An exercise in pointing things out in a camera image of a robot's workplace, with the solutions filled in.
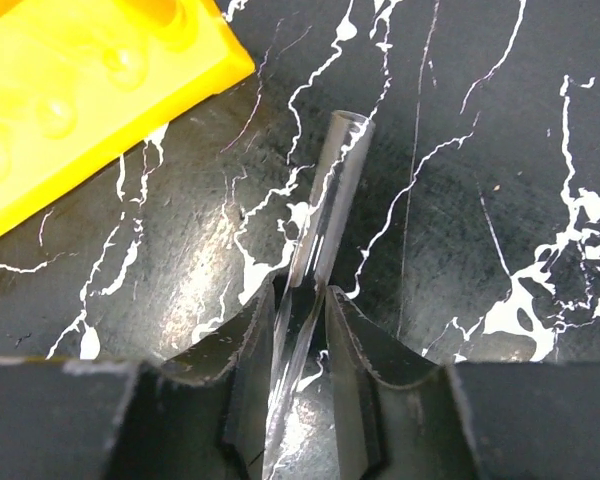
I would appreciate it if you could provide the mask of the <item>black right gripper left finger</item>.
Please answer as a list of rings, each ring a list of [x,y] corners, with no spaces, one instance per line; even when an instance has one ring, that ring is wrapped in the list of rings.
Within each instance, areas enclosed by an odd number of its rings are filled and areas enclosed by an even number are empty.
[[[159,366],[0,357],[0,479],[259,479],[275,292]]]

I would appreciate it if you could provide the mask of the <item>clear glass test tube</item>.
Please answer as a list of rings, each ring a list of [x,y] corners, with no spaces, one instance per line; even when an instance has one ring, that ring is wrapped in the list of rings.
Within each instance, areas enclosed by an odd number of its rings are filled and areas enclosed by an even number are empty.
[[[294,393],[374,128],[374,122],[362,114],[345,110],[331,114],[275,321],[263,456],[265,479],[274,475]]]

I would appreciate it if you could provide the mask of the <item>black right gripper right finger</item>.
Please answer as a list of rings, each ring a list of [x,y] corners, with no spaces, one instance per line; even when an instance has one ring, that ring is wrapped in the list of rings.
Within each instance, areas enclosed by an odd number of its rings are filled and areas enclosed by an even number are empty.
[[[325,297],[344,479],[600,479],[600,363],[437,365]]]

